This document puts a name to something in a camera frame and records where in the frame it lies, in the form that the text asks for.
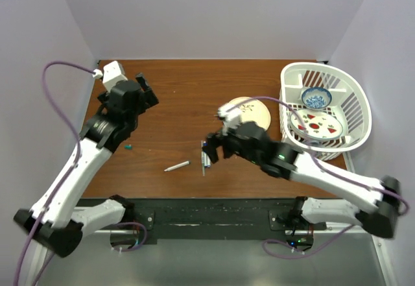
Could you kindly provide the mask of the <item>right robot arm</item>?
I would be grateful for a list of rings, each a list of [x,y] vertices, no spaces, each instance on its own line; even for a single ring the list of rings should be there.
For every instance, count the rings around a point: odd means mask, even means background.
[[[274,141],[254,122],[208,134],[203,150],[212,163],[219,160],[218,148],[224,158],[236,155],[269,176],[312,185],[337,196],[335,200],[304,199],[289,213],[293,228],[337,222],[360,226],[384,239],[395,235],[403,198],[400,182],[394,177],[370,178],[332,166],[293,145]]]

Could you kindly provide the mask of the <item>white marker green tip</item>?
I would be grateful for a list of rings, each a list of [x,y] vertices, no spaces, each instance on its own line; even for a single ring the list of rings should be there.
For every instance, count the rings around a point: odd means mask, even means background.
[[[177,170],[177,169],[179,169],[179,168],[182,168],[182,167],[188,166],[190,163],[191,163],[191,162],[190,162],[189,160],[187,160],[187,161],[183,161],[183,162],[181,162],[181,163],[178,163],[178,164],[175,164],[175,165],[173,165],[173,166],[170,166],[170,167],[168,167],[168,168],[164,169],[163,171],[164,171],[165,173],[166,173],[166,172],[171,172],[171,171]]]

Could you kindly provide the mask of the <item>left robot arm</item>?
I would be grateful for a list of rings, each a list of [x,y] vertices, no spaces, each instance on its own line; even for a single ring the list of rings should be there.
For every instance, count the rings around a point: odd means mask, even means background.
[[[59,257],[70,255],[97,230],[112,225],[127,229],[136,219],[134,204],[119,195],[84,212],[74,209],[98,170],[137,128],[139,115],[159,100],[142,73],[116,82],[98,100],[99,109],[87,120],[72,157],[46,194],[14,215],[15,223]]]

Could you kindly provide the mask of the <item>thin green white pen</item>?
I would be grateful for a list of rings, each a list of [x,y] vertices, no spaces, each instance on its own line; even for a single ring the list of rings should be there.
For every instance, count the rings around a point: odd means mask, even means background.
[[[205,177],[204,151],[202,150],[203,146],[204,146],[203,140],[201,140],[200,141],[200,148],[201,148],[202,176]]]

